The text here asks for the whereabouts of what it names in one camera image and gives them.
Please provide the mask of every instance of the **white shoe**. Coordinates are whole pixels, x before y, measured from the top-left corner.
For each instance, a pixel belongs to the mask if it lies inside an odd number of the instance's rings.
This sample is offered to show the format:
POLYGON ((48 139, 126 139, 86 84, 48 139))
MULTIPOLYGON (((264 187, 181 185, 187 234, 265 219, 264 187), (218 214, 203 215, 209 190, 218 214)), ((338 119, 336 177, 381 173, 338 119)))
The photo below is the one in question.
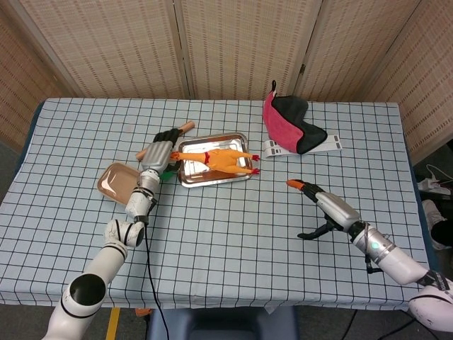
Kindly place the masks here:
MULTIPOLYGON (((431 230, 432 227, 441 221, 447 220, 444 218, 441 214, 440 211, 437 209, 436 204, 432 202, 431 200, 424 200, 422 202, 423 206, 423 211, 425 211, 425 216, 426 216, 426 222, 428 223, 428 229, 430 230, 430 236, 431 236, 431 230)), ((443 249, 448 249, 451 248, 450 246, 444 246, 443 244, 436 242, 434 239, 432 239, 432 246, 436 250, 443 250, 443 249)))

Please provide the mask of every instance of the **orange rubber chicken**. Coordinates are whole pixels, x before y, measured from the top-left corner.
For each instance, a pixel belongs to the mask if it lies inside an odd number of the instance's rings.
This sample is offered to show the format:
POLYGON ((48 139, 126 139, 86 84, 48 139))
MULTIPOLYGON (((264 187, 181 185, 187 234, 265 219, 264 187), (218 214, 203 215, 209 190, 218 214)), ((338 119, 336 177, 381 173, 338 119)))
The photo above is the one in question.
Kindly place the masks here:
POLYGON ((213 149, 202 153, 172 152, 170 159, 200 162, 211 170, 227 172, 228 174, 246 173, 256 175, 260 173, 260 169, 257 168, 247 169, 238 166, 238 158, 241 157, 252 158, 253 161, 260 160, 260 156, 257 154, 247 154, 232 149, 213 149))

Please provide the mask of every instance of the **checkered tablecloth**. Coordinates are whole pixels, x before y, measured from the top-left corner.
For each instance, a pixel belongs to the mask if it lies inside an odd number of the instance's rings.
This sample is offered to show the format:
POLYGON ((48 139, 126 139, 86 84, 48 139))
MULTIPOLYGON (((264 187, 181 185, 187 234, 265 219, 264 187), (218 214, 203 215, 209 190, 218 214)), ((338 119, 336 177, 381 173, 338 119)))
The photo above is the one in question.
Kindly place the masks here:
MULTIPOLYGON (((0 207, 0 298, 50 305, 103 246, 124 206, 96 190, 112 162, 138 168, 135 153, 167 128, 194 120, 185 137, 242 132, 251 153, 268 139, 262 101, 48 99, 22 168, 0 207)), ((151 272, 166 308, 312 304, 406 308, 418 289, 367 275, 342 232, 302 241, 323 213, 285 184, 317 183, 357 208, 427 266, 398 106, 310 103, 306 120, 339 134, 343 150, 262 159, 260 176, 187 189, 171 179, 151 213, 151 272)), ((154 306, 145 245, 129 252, 107 305, 154 306)))

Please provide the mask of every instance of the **orange tip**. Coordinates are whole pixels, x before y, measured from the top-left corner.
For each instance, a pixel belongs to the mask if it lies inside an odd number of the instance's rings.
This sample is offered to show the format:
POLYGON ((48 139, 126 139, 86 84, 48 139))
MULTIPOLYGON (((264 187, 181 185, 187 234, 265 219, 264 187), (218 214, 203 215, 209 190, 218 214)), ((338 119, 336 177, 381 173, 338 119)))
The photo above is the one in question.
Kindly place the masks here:
POLYGON ((292 188, 296 188, 297 190, 302 190, 305 186, 305 183, 300 179, 288 179, 286 184, 292 188))

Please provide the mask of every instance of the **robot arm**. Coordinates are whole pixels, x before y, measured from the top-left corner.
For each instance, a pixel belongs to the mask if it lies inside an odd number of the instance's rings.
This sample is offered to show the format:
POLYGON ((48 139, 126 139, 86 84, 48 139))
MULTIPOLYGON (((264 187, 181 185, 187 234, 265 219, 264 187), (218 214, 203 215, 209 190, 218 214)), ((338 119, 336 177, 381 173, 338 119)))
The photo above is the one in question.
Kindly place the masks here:
POLYGON ((361 221, 359 213, 338 196, 300 180, 289 180, 287 184, 299 189, 326 214, 325 225, 298 237, 315 239, 334 229, 348 233, 351 242, 365 255, 368 273, 383 271, 400 285, 415 282, 425 286, 409 301, 409 310, 420 323, 434 330, 453 332, 453 282, 421 266, 375 227, 361 221), (372 268, 367 259, 380 269, 372 268))
POLYGON ((63 292, 50 317, 44 340, 79 340, 101 308, 112 282, 127 258, 128 247, 138 247, 143 240, 148 214, 156 205, 154 194, 159 189, 159 175, 168 165, 178 129, 160 132, 148 146, 143 171, 137 179, 126 206, 134 222, 111 220, 105 229, 105 245, 63 292))

